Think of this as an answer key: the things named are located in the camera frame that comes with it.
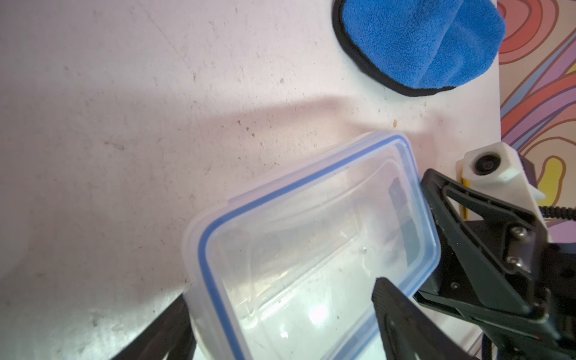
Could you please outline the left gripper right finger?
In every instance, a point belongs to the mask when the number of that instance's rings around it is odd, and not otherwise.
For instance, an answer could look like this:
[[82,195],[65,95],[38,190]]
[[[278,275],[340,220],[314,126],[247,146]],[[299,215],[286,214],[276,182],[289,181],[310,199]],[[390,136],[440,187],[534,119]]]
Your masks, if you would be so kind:
[[376,279],[371,301],[387,359],[472,359],[389,279]]

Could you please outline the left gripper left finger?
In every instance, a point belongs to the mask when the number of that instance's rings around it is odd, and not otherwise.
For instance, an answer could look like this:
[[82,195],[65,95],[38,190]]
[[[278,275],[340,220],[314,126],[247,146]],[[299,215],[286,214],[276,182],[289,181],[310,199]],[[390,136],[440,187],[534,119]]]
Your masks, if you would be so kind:
[[181,294],[113,359],[193,359],[196,347]]

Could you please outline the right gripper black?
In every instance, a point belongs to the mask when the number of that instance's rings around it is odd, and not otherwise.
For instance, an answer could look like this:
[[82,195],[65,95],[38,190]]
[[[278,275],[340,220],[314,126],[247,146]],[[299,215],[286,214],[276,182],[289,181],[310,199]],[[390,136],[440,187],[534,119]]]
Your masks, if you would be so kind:
[[533,212],[434,169],[421,189],[442,256],[415,300],[479,326],[501,359],[574,359],[575,244],[549,243]]

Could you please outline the small blue-rimmed lunch box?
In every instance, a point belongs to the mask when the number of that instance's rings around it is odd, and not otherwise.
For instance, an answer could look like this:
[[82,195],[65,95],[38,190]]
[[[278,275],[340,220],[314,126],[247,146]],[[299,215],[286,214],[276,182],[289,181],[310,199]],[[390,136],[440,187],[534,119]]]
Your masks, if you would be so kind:
[[384,359],[375,282],[412,296],[440,243],[409,140],[372,132],[196,216],[182,255],[207,359]]

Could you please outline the blue microfiber cloth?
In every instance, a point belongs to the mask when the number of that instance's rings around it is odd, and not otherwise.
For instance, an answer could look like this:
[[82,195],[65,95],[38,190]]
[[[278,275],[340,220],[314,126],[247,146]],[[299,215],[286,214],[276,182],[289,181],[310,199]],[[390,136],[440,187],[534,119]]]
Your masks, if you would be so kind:
[[338,43],[361,72],[407,97],[446,92],[493,64],[506,24],[491,1],[335,1]]

